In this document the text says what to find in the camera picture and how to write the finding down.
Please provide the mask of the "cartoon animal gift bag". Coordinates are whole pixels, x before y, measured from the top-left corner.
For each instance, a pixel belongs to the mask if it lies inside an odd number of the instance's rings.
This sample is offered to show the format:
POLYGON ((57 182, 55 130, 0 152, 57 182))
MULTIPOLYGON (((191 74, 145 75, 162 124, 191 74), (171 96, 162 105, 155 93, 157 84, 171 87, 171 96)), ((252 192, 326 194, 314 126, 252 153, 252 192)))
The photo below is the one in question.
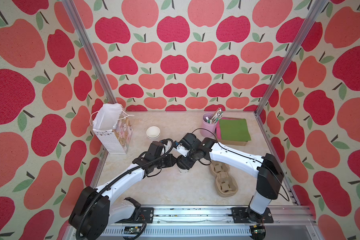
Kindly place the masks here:
POLYGON ((133 128, 130 118, 121 104, 103 104, 90 117, 90 125, 109 154, 126 154, 132 139, 133 128))

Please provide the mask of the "white paper cup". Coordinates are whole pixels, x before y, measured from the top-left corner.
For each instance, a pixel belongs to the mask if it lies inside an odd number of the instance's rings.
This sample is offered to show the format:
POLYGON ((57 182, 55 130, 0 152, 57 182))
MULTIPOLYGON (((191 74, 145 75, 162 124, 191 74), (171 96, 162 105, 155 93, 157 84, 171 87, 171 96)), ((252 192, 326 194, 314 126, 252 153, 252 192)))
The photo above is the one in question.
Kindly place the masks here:
POLYGON ((187 169, 180 169, 180 168, 179 168, 179 172, 180 172, 181 174, 185 174, 185 173, 188 173, 189 170, 187 170, 187 169))

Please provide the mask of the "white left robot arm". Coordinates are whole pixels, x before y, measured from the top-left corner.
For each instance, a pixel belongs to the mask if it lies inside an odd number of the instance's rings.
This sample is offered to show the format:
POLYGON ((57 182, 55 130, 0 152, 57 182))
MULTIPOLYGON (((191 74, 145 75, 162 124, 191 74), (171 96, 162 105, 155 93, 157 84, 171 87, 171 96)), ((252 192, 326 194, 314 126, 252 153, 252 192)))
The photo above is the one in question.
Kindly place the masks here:
POLYGON ((177 161, 171 154, 175 145, 172 139, 153 141, 149 149, 117 177, 99 187, 84 188, 69 217, 69 224, 76 229, 75 238, 96 240, 109 224, 139 222, 139 202, 126 198, 115 207, 112 204, 131 186, 149 177, 154 169, 173 167, 177 161))

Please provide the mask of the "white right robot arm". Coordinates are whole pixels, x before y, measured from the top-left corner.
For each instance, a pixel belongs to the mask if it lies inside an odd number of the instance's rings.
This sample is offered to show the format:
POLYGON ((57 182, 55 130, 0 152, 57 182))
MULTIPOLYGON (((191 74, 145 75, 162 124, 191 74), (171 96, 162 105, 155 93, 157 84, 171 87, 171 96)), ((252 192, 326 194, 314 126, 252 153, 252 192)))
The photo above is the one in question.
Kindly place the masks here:
POLYGON ((256 192, 245 210, 245 219, 251 223, 261 223, 268 205, 279 196, 283 188, 284 174, 276 158, 271 154, 264 157, 251 155, 224 146, 211 138, 197 139, 192 133, 187 133, 179 142, 175 142, 180 157, 177 166, 189 170, 195 162, 201 159, 221 162, 240 169, 257 179, 256 192))

